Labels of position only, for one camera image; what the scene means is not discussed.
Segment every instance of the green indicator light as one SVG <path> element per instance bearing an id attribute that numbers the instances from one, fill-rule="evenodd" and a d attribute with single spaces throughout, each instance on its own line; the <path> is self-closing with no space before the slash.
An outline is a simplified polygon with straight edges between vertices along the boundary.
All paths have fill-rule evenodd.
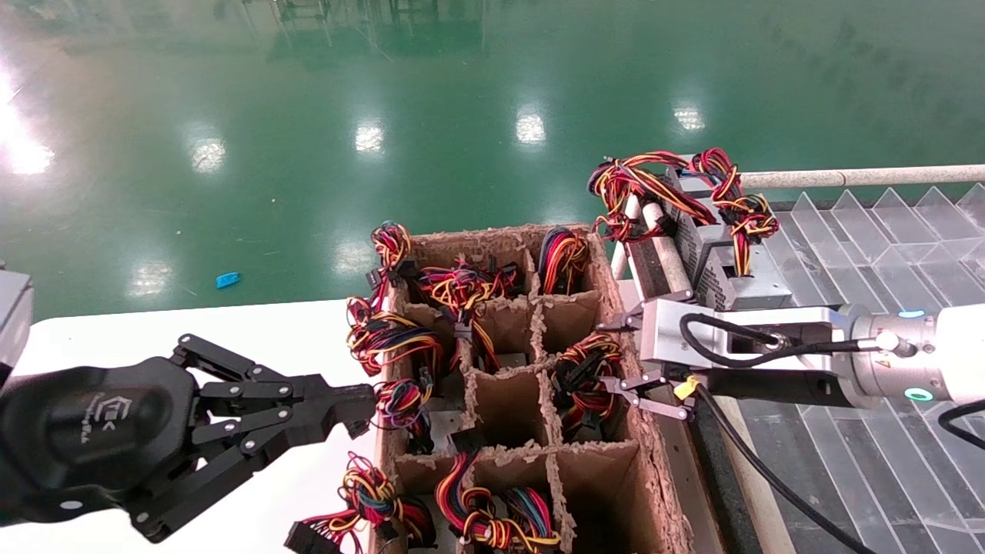
<path id="1" fill-rule="evenodd" d="M 903 394 L 910 400 L 916 400 L 917 402 L 930 402 L 934 399 L 934 395 L 930 393 L 930 390 L 920 388 L 919 386 L 910 387 Z"/>

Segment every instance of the yellow label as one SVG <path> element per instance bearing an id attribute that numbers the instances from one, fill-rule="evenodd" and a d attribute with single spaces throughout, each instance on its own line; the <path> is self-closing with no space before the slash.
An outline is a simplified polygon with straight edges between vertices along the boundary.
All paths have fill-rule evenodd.
<path id="1" fill-rule="evenodd" d="M 687 381 L 684 381 L 674 387 L 674 395 L 677 396 L 679 400 L 684 400 L 688 396 L 694 394 L 697 390 L 698 384 L 699 381 L 695 376 L 688 376 Z"/>

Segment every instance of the white table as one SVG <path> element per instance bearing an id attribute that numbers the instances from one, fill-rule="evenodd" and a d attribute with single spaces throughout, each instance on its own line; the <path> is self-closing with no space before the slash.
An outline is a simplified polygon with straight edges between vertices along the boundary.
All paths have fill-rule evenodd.
<path id="1" fill-rule="evenodd" d="M 193 333 L 284 375 L 320 373 L 332 385 L 368 382 L 346 347 L 348 331 L 342 300 L 63 317 L 32 327 L 14 375 L 128 366 L 168 356 L 181 334 Z M 344 507 L 336 489 L 349 450 L 373 459 L 375 445 L 374 428 L 353 442 L 338 426 L 326 443 L 289 450 L 161 544 L 149 543 L 126 513 L 112 510 L 63 523 L 0 528 L 0 552 L 288 552 L 281 545 L 294 521 Z M 351 552 L 351 545 L 344 551 Z"/>

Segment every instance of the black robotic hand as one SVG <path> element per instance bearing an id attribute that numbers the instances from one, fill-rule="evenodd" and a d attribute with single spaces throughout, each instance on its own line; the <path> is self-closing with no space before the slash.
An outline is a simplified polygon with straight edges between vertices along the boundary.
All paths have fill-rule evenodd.
<path id="1" fill-rule="evenodd" d="M 199 388 L 188 368 L 223 382 Z M 13 378 L 0 394 L 0 526 L 121 508 L 161 542 L 288 449 L 337 423 L 365 433 L 374 410 L 368 384 L 285 377 L 194 335 L 128 368 Z"/>

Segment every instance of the robotic arm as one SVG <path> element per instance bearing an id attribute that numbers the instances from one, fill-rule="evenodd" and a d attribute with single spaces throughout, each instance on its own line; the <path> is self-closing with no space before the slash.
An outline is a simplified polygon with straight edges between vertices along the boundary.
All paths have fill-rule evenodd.
<path id="1" fill-rule="evenodd" d="M 647 373 L 608 379 L 609 391 L 676 419 L 690 416 L 692 400 L 667 405 L 642 392 L 692 377 L 715 395 L 822 406 L 985 398 L 985 370 L 975 363 L 985 347 L 975 324 L 985 305 L 893 315 L 861 306 L 715 312 L 687 299 L 649 300 L 599 326 L 642 333 Z"/>
<path id="2" fill-rule="evenodd" d="M 602 378 L 610 392 L 677 419 L 690 416 L 696 383 L 716 395 L 862 408 L 881 397 L 985 398 L 975 364 L 985 305 L 897 315 L 859 306 L 715 312 L 689 299 L 649 300 L 599 325 L 642 332 L 646 373 Z M 375 410 L 368 384 L 285 377 L 190 334 L 168 358 L 4 385 L 32 314 L 30 277 L 0 270 L 0 526 L 121 508 L 160 542 L 286 450 L 325 441 L 337 423 L 352 437 L 364 433 Z M 220 382 L 199 387 L 190 368 Z M 667 385 L 679 401 L 645 394 Z M 213 419 L 228 417 L 239 419 Z"/>
<path id="3" fill-rule="evenodd" d="M 0 385 L 32 299 L 30 277 L 0 271 Z M 220 381 L 199 387 L 189 368 Z M 288 449 L 337 423 L 365 433 L 374 412 L 368 384 L 285 377 L 190 334 L 168 358 L 14 377 L 0 392 L 0 526 L 121 508 L 161 542 Z"/>

